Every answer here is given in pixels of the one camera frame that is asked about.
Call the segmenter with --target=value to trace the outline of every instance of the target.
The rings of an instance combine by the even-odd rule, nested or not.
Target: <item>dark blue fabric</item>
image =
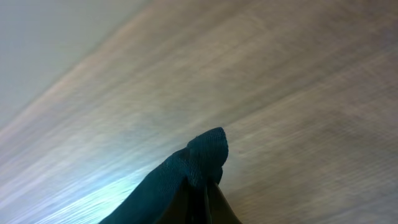
[[[207,131],[191,140],[150,172],[115,211],[100,224],[154,223],[163,214],[184,179],[203,189],[208,179],[217,184],[228,157],[223,128]]]

